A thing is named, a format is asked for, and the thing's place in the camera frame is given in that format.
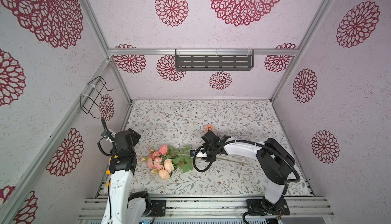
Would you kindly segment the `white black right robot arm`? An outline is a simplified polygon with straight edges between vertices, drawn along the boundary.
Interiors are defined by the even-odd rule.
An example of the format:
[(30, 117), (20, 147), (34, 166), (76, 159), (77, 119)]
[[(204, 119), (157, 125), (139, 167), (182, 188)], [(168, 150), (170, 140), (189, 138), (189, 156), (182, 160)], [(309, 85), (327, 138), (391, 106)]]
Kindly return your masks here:
[(259, 162), (268, 179), (263, 203), (277, 205), (284, 198), (289, 184), (300, 182), (300, 176), (294, 168), (295, 160), (275, 139), (252, 142), (224, 135), (219, 137), (212, 131), (202, 136), (204, 143), (196, 150), (191, 150), (193, 167), (198, 172), (207, 171), (217, 155), (237, 155)]

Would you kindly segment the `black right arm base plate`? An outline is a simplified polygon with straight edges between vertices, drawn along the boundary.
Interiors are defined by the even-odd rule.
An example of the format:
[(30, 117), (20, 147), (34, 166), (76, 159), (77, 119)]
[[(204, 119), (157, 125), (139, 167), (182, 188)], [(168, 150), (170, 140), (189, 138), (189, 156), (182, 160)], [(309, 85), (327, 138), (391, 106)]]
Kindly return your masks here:
[(285, 199), (277, 201), (275, 204), (266, 199), (247, 199), (247, 211), (250, 215), (290, 215), (290, 210)]

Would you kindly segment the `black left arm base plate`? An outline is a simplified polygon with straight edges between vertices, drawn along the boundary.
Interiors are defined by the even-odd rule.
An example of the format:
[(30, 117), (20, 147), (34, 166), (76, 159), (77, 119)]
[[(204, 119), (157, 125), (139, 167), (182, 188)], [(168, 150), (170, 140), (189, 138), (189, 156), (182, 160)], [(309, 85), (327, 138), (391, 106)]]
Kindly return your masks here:
[(166, 215), (166, 200), (150, 200), (146, 202), (146, 211), (144, 216), (163, 217)]

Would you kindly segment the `pink artificial rose stem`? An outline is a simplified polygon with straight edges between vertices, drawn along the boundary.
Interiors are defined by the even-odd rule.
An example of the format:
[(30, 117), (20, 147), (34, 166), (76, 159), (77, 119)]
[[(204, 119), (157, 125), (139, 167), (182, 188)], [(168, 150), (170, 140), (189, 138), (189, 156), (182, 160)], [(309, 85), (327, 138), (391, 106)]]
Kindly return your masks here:
[(165, 170), (172, 173), (174, 170), (181, 170), (183, 173), (194, 169), (193, 157), (197, 150), (192, 150), (190, 145), (182, 148), (175, 148), (169, 145), (162, 145), (159, 149), (149, 149), (149, 155), (142, 157), (152, 173), (157, 174)]

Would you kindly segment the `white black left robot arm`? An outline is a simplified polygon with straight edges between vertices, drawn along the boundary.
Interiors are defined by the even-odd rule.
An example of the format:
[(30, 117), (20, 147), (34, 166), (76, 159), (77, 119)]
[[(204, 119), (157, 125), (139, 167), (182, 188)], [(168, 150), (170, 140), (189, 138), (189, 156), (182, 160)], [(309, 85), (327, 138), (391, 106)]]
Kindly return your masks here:
[(115, 134), (109, 163), (108, 201), (102, 218), (103, 224), (139, 224), (151, 212), (146, 191), (130, 193), (137, 156), (134, 146), (141, 135), (132, 129)]

